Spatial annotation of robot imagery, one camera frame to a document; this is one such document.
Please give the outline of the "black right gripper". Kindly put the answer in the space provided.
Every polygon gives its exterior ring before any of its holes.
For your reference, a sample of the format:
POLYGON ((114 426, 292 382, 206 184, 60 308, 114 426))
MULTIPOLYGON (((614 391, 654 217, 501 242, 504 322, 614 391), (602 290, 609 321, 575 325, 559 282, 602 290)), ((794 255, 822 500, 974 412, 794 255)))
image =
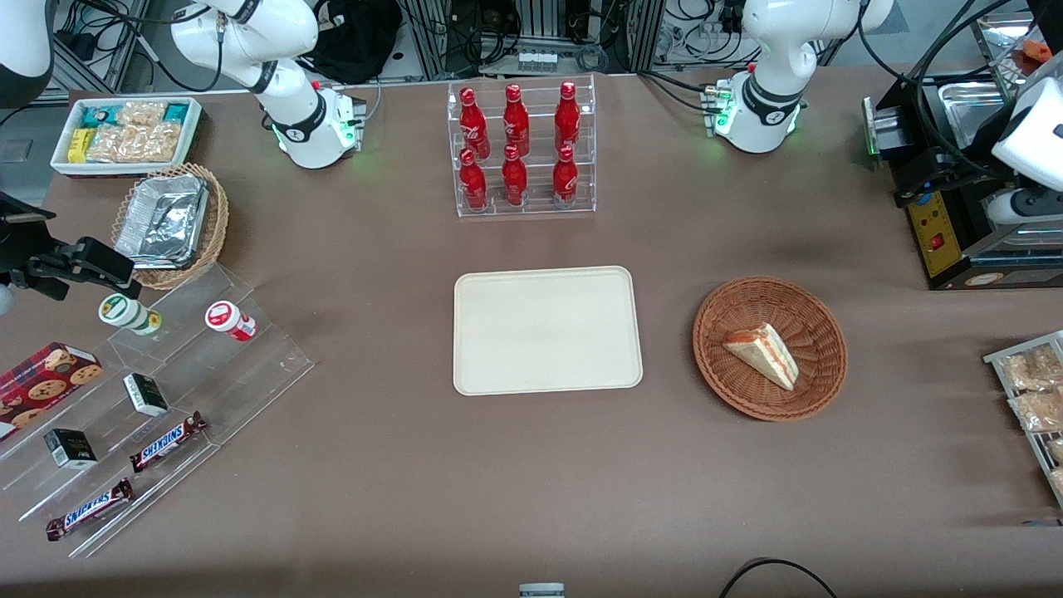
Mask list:
POLYGON ((138 292, 135 262, 99 239, 80 238, 72 264, 67 243, 57 241, 48 227, 56 213, 2 193, 1 216, 3 287, 29 287, 54 301, 67 298, 70 281, 88 281, 113 292, 138 292))

